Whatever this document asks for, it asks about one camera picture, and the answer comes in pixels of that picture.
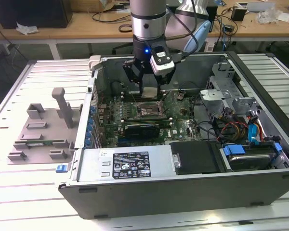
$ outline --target aluminum extrusion table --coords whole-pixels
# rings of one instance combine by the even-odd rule
[[[264,54],[240,58],[289,116],[289,70]],[[27,106],[40,102],[45,108],[57,108],[51,92],[64,87],[66,100],[78,107],[90,76],[87,59],[37,61],[25,67],[0,105],[0,230],[289,229],[289,192],[270,206],[83,220],[58,192],[57,184],[68,178],[68,173],[55,172],[58,164],[8,166],[6,156],[27,119]]]

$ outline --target computer case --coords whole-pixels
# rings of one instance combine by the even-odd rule
[[[72,18],[70,0],[0,0],[4,29],[24,26],[65,28]]]

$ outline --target warning label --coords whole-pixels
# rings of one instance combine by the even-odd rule
[[[114,179],[151,176],[149,152],[115,153],[113,158]]]

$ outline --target side panel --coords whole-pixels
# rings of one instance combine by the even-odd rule
[[[83,219],[269,205],[289,191],[281,173],[59,188]]]

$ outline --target wooden desk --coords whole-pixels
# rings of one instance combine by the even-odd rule
[[[289,13],[289,0],[269,0],[276,2],[276,8],[285,13]],[[225,0],[224,7],[219,7],[218,13],[223,9],[231,7],[237,0]],[[114,20],[127,14],[105,13],[102,20]],[[227,19],[223,19],[225,24],[233,24]],[[277,24],[261,25],[256,21],[256,13],[249,13],[243,22],[238,22],[238,31],[232,37],[232,41],[289,41],[289,23],[279,21]],[[48,44],[54,59],[60,59],[57,44],[61,43],[110,43],[110,42],[132,42],[132,33],[120,33],[120,24],[105,24],[95,22],[87,13],[74,13],[70,24],[64,29],[41,28],[39,33],[28,36],[20,34],[15,29],[4,30],[3,34],[13,44]],[[213,31],[206,39],[206,51],[212,51],[220,33],[217,23],[213,26]],[[8,42],[0,34],[0,44]]]

